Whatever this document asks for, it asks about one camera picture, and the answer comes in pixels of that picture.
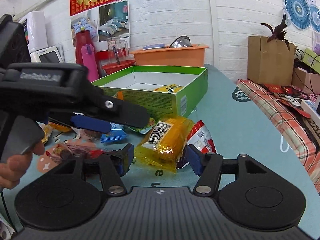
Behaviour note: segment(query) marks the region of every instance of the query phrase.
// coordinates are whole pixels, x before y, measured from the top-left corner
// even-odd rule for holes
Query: metal bowl
[[[179,38],[175,39],[173,43],[171,43],[169,48],[186,48],[186,47],[192,47],[189,37],[180,36]]]

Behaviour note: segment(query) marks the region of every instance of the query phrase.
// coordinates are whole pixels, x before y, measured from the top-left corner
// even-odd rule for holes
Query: pink bottle
[[[83,60],[83,65],[89,69],[88,80],[93,82],[99,79],[98,68],[96,59],[94,56],[94,48],[91,44],[86,44],[81,48],[81,55]]]

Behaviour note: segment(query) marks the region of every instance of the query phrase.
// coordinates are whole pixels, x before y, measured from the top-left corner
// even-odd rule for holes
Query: plaid cloth
[[[237,86],[261,109],[294,150],[320,192],[320,154],[296,117],[274,99],[274,96],[250,80],[238,80]]]

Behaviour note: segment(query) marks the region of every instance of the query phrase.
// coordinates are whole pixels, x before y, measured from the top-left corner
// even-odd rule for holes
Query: bedroom picture
[[[99,8],[93,8],[85,12],[71,16],[71,34],[73,46],[76,46],[76,34],[81,30],[90,31],[92,42],[98,42],[98,21]]]
[[[128,1],[110,3],[99,7],[99,41],[120,36],[130,47]]]

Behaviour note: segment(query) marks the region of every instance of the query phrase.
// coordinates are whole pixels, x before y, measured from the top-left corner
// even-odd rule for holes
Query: glass jug
[[[110,37],[108,41],[109,65],[121,65],[129,55],[128,43],[120,39],[120,36]]]

